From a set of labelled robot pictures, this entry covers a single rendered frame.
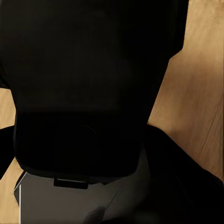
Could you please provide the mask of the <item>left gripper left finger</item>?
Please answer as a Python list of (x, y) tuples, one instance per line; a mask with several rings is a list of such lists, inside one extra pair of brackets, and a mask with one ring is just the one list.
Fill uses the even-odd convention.
[(14, 126), (0, 129), (0, 180), (15, 157), (13, 136)]

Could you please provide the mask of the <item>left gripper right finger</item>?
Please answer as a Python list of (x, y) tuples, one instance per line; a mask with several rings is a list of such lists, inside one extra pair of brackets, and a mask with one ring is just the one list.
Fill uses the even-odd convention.
[(161, 224), (224, 224), (224, 188), (161, 129), (143, 143)]

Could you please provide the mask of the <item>digital camera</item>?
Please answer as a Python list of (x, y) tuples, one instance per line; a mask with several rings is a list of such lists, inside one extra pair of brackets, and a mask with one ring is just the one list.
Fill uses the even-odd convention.
[(21, 169), (88, 189), (137, 171), (189, 0), (0, 0), (0, 88)]

